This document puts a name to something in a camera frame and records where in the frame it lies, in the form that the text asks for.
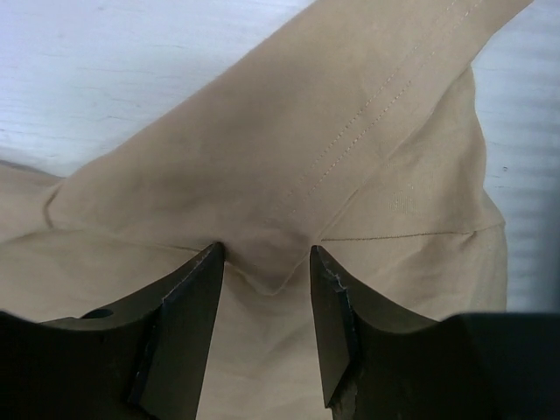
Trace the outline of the beige t shirt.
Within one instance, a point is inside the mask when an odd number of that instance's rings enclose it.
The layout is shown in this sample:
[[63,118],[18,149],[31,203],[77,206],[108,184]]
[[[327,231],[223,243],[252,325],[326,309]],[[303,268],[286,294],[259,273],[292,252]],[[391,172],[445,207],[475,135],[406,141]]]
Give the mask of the beige t shirt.
[[328,418],[313,245],[431,319],[506,309],[472,63],[526,7],[317,1],[71,176],[3,165],[2,308],[82,315],[221,242],[199,417]]

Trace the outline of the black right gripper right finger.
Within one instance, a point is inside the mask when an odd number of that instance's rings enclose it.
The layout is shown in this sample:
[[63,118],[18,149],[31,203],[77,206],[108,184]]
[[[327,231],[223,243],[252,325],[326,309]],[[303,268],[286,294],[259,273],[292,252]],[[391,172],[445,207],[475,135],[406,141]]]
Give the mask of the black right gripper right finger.
[[435,321],[310,253],[325,406],[336,419],[556,419],[559,317],[461,313]]

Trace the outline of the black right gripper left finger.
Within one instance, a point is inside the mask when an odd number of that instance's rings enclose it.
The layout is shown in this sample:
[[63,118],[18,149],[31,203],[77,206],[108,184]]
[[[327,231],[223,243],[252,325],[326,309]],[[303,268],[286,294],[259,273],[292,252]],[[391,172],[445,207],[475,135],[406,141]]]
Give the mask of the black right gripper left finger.
[[194,419],[221,295],[215,243],[79,318],[1,314],[4,419]]

